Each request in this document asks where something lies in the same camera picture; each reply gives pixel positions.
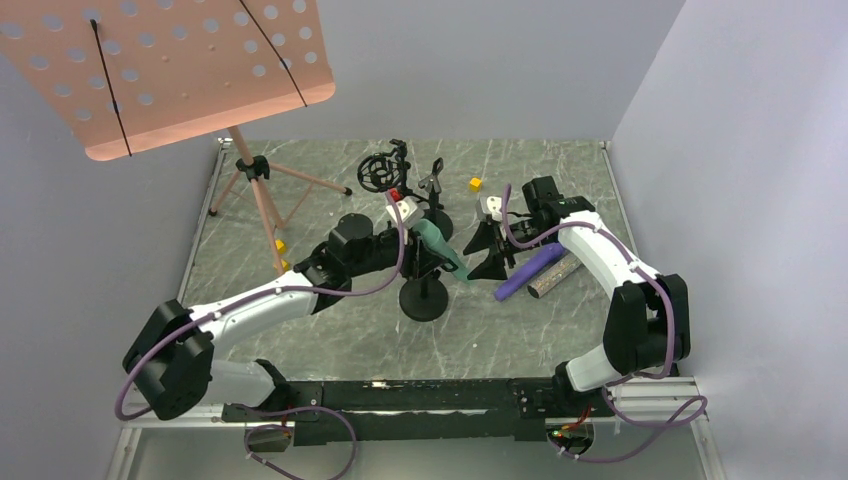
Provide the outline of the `teal toy microphone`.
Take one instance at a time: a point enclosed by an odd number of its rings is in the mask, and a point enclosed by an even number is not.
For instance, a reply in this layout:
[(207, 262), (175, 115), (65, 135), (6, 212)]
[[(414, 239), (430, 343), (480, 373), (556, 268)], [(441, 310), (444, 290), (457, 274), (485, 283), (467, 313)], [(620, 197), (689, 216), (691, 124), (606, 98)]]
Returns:
[(422, 219), (413, 226), (413, 231), (421, 237), (424, 245), (430, 251), (443, 259), (441, 268), (444, 271), (451, 273), (458, 281), (466, 284), (470, 283), (470, 270), (459, 258), (456, 251), (448, 244), (441, 230), (434, 223), (427, 219)]

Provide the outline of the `glitter silver toy microphone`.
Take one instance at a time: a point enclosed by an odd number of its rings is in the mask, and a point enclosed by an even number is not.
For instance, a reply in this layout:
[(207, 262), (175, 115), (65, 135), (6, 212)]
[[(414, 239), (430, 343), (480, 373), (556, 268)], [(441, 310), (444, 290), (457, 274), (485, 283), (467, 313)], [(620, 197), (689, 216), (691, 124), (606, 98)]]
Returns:
[(566, 255), (552, 264), (527, 285), (528, 293), (536, 299), (548, 294), (568, 276), (582, 266), (582, 262), (573, 255)]

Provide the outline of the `black shock mount tripod stand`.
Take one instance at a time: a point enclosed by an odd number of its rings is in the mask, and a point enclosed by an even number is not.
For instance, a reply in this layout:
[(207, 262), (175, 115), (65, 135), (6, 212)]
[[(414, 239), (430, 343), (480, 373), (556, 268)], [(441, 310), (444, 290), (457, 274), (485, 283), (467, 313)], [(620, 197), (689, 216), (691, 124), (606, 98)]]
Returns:
[(408, 173), (411, 163), (407, 160), (407, 143), (392, 139), (393, 149), (388, 152), (374, 153), (364, 158), (357, 169), (359, 185), (368, 192), (385, 193), (395, 190), (402, 196), (411, 196), (408, 186)]

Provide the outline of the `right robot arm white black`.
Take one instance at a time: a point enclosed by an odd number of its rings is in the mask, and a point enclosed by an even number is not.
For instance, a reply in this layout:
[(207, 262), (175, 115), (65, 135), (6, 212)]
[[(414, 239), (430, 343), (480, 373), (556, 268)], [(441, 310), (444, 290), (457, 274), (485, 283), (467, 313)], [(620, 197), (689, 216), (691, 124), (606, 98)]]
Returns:
[(691, 350), (685, 281), (640, 260), (589, 200), (560, 193), (552, 177), (529, 181), (522, 194), (527, 212), (516, 222), (509, 219), (509, 188), (478, 201), (479, 226), (464, 252), (488, 255), (469, 279), (504, 280), (517, 253), (559, 245), (588, 269), (610, 301), (600, 344), (556, 367), (556, 392), (569, 397), (636, 376), (667, 376)]

